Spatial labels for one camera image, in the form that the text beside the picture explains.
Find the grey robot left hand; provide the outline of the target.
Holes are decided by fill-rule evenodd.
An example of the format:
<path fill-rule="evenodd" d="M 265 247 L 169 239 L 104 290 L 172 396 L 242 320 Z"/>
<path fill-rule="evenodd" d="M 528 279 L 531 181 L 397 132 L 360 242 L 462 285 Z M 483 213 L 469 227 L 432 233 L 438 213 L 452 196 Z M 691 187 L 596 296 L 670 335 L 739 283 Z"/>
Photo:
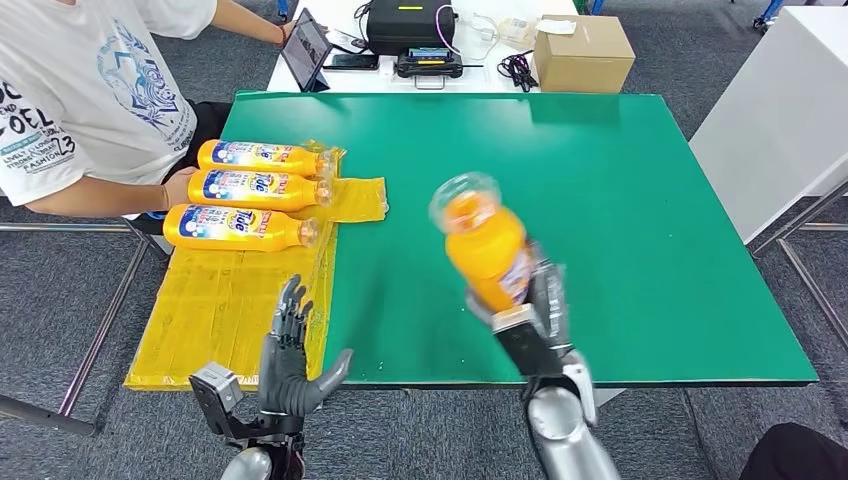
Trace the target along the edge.
<path fill-rule="evenodd" d="M 260 357 L 258 395 L 263 413 L 304 417 L 349 376 L 354 351 L 346 348 L 329 370 L 314 380 L 307 378 L 305 338 L 313 303 L 303 300 L 305 294 L 301 276 L 295 274 L 278 296 Z"/>

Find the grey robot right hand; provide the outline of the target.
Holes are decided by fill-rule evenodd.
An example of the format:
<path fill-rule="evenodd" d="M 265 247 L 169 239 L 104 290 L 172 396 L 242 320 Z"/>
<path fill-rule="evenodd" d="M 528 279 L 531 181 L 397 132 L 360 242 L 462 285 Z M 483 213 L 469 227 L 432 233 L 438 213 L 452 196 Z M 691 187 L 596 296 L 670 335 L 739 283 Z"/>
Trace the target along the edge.
<path fill-rule="evenodd" d="M 519 305 L 496 311 L 468 288 L 470 311 L 486 325 L 512 361 L 528 374 L 550 370 L 575 350 L 570 337 L 569 313 L 562 264 L 552 261 L 535 240 L 527 243 L 533 267 Z"/>

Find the person's right hand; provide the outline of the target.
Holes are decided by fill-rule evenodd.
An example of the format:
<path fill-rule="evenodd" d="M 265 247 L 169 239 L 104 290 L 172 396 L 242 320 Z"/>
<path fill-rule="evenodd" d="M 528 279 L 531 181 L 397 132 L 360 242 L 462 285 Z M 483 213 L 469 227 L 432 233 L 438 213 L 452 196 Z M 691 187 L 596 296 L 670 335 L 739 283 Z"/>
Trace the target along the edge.
<path fill-rule="evenodd" d="M 188 196 L 189 182 L 193 174 L 197 171 L 198 169 L 196 167 L 183 168 L 176 171 L 163 184 L 165 193 L 163 211 L 170 210 L 177 205 L 186 204 L 190 201 Z"/>

